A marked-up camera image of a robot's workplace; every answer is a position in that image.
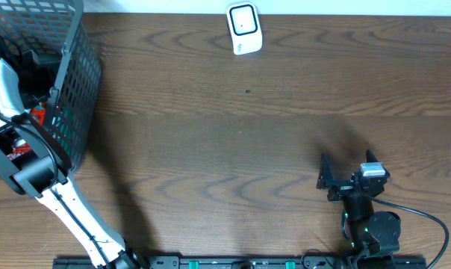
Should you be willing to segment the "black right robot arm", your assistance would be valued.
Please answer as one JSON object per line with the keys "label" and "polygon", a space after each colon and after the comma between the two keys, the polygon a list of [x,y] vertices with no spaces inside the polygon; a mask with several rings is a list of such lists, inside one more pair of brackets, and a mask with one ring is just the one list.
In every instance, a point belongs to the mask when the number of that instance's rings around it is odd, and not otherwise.
{"label": "black right robot arm", "polygon": [[370,150],[348,180],[336,179],[327,155],[321,155],[317,189],[328,191],[328,201],[343,203],[342,232],[360,258],[399,250],[400,217],[391,211],[375,211],[372,205],[372,199],[385,191],[390,176]]}

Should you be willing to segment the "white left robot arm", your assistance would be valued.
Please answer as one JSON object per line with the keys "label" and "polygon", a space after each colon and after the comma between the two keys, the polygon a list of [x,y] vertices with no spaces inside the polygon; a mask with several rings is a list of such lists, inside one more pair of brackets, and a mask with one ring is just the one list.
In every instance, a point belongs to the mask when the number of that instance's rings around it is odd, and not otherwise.
{"label": "white left robot arm", "polygon": [[60,144],[25,110],[19,77],[0,57],[0,178],[52,211],[87,251],[95,268],[148,268],[84,197]]}

